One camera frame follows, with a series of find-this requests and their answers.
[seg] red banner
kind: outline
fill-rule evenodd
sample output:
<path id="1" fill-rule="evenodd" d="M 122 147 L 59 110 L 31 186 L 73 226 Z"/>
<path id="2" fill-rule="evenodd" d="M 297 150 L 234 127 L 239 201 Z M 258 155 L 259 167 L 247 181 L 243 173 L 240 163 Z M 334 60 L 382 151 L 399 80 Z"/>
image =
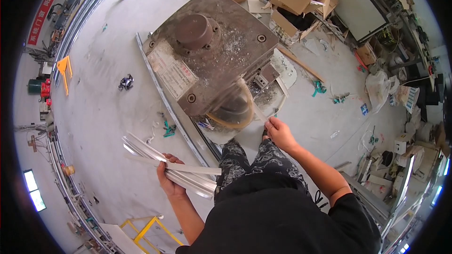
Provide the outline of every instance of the red banner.
<path id="1" fill-rule="evenodd" d="M 30 34 L 28 36 L 28 44 L 36 45 L 37 38 L 39 37 L 39 33 L 41 32 L 42 24 L 47 17 L 47 13 L 52 6 L 53 0 L 43 0 L 39 10 L 37 11 L 36 17 L 33 21 L 33 26 L 30 30 Z"/>

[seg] patterned trousers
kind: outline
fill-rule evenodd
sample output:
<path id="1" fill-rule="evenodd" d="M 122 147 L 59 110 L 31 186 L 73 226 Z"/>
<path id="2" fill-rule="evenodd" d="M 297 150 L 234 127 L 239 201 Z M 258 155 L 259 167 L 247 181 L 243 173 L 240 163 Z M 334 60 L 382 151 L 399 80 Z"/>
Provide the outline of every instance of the patterned trousers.
<path id="1" fill-rule="evenodd" d="M 308 185 L 297 166 L 268 138 L 264 139 L 259 145 L 256 158 L 251 165 L 242 146 L 234 138 L 229 140 L 223 147 L 222 159 L 218 167 L 222 169 L 222 175 L 217 177 L 216 194 L 242 176 L 256 173 L 275 173 L 294 178 L 303 186 L 308 197 L 312 199 Z"/>

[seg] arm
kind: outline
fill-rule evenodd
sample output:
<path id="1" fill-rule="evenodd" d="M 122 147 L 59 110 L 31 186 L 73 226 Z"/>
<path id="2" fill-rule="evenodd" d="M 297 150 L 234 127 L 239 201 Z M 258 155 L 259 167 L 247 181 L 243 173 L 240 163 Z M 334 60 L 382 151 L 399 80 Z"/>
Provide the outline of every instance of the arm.
<path id="1" fill-rule="evenodd" d="M 164 155 L 171 163 L 184 164 L 184 162 L 180 161 L 177 157 L 171 154 L 164 153 Z M 157 167 L 157 176 L 159 178 L 160 185 L 163 191 L 165 191 L 174 213 L 176 214 L 185 238 L 189 242 L 189 245 L 191 245 L 204 229 L 204 222 L 198 212 L 196 212 L 196 209 L 190 201 L 185 188 L 166 178 L 164 162 L 160 162 Z"/>
<path id="2" fill-rule="evenodd" d="M 280 119 L 271 117 L 265 123 L 268 136 L 280 149 L 294 158 L 305 169 L 309 177 L 334 206 L 337 199 L 352 193 L 350 186 L 342 175 L 308 150 L 301 147 L 292 136 L 289 127 Z"/>

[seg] person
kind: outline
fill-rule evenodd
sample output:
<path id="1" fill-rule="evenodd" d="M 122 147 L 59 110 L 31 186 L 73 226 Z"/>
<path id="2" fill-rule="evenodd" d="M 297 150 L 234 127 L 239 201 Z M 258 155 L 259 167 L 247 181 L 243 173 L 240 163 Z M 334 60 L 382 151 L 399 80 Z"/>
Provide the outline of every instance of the person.
<path id="1" fill-rule="evenodd" d="M 294 158 L 330 203 L 320 211 Z M 170 162 L 183 164 L 166 154 Z M 214 195 L 206 223 L 185 189 L 157 167 L 162 189 L 176 214 L 189 246 L 185 253 L 378 253 L 381 236 L 374 219 L 334 168 L 301 147 L 278 118 L 265 123 L 262 144 L 250 165 L 237 141 L 224 145 Z"/>

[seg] white board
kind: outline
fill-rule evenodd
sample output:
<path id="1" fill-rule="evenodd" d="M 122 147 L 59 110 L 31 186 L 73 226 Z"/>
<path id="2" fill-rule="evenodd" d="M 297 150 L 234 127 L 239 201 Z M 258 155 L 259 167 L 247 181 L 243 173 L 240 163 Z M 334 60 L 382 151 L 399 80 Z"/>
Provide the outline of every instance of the white board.
<path id="1" fill-rule="evenodd" d="M 364 38 L 386 23 L 370 0 L 339 0 L 335 12 L 356 40 Z"/>

